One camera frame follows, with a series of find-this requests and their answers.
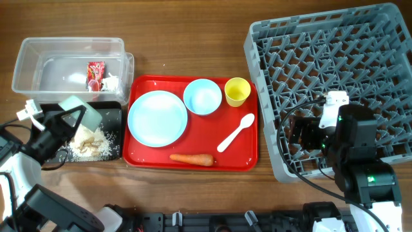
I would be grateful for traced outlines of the yellow plastic cup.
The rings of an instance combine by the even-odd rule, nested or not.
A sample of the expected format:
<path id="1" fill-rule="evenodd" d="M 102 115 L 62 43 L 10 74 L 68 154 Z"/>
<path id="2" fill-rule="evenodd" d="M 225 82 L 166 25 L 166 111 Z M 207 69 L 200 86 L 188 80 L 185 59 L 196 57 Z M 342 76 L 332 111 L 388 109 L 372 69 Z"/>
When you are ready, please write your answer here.
<path id="1" fill-rule="evenodd" d="M 250 95 L 251 86 L 246 79 L 234 77 L 226 82 L 224 92 L 227 103 L 232 107 L 239 107 Z"/>

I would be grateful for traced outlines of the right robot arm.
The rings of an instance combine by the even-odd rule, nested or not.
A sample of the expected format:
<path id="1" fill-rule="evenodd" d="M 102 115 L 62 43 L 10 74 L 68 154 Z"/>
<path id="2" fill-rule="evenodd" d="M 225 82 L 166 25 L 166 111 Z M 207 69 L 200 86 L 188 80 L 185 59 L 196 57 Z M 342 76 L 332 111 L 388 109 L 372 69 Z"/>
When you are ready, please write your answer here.
<path id="1" fill-rule="evenodd" d="M 393 168 L 377 157 L 377 120 L 369 108 L 340 106 L 330 130 L 316 117 L 298 117 L 293 111 L 286 117 L 292 121 L 289 143 L 302 142 L 304 148 L 321 150 L 332 162 L 335 184 L 343 194 L 339 196 L 299 175 L 301 180 L 345 201 L 359 231 L 402 230 L 398 179 Z"/>

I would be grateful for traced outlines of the red snack wrapper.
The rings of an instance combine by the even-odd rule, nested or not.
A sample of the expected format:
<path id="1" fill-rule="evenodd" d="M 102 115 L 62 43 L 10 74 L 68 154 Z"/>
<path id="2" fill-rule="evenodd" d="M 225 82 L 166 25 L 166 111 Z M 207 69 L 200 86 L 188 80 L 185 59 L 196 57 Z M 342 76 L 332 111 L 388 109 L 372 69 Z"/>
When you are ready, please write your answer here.
<path id="1" fill-rule="evenodd" d="M 88 63 L 87 70 L 87 87 L 89 92 L 99 92 L 101 89 L 101 82 L 104 78 L 105 62 L 94 61 Z"/>

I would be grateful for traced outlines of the light blue bowl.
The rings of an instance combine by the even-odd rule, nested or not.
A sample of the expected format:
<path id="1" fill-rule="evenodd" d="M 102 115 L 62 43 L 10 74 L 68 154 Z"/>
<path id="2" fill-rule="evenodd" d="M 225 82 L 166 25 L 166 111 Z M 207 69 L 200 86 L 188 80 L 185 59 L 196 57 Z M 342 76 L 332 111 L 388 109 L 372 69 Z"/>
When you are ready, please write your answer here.
<path id="1" fill-rule="evenodd" d="M 190 82 L 183 92 L 183 102 L 187 109 L 197 115 L 210 115 L 222 102 L 220 87 L 209 79 Z"/>

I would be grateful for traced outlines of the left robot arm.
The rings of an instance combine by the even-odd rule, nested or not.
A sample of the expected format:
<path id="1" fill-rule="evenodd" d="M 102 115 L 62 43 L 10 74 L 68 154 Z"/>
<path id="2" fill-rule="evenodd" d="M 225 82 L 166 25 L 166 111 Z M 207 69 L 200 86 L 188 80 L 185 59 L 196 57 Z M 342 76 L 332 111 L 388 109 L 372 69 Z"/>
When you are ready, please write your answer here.
<path id="1" fill-rule="evenodd" d="M 42 110 L 27 105 L 17 114 L 20 121 L 31 119 L 40 133 L 23 144 L 1 125 L 1 189 L 5 212 L 1 231 L 39 231 L 54 222 L 56 231 L 125 231 L 127 218 L 118 206 L 106 205 L 97 213 L 67 200 L 44 187 L 41 171 L 44 162 L 52 158 L 69 142 L 80 126 L 95 130 L 102 116 L 88 104 L 65 107 L 39 122 Z"/>

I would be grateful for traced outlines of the white tissue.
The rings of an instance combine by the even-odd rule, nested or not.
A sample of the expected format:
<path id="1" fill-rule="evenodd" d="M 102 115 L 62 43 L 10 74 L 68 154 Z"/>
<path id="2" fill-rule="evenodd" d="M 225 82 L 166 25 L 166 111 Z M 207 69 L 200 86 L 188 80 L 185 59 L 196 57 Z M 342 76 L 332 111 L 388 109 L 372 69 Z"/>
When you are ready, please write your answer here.
<path id="1" fill-rule="evenodd" d="M 109 77 L 103 78 L 101 81 L 103 92 L 114 92 L 118 88 L 119 78 L 116 75 L 108 73 Z"/>

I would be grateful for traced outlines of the rice and food scraps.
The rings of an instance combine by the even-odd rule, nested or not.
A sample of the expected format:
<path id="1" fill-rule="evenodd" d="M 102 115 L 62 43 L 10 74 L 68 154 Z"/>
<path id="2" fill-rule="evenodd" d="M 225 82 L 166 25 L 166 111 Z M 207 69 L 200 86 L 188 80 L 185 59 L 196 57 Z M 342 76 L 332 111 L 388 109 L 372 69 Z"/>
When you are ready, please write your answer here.
<path id="1" fill-rule="evenodd" d="M 81 124 L 65 148 L 68 162 L 115 160 L 120 155 L 119 131 L 104 131 L 102 126 L 91 131 Z"/>

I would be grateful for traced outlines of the green bowl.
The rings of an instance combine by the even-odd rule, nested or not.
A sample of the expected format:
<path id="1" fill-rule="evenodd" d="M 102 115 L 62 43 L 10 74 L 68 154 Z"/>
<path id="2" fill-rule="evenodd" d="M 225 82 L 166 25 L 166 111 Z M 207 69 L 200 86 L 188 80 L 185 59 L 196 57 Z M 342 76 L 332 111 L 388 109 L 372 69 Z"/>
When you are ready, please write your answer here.
<path id="1" fill-rule="evenodd" d="M 102 121 L 102 116 L 97 110 L 92 108 L 87 102 L 83 101 L 81 98 L 75 95 L 72 95 L 60 102 L 59 106 L 64 111 L 71 110 L 77 106 L 85 106 L 86 112 L 83 115 L 80 123 L 92 132 L 96 131 Z"/>

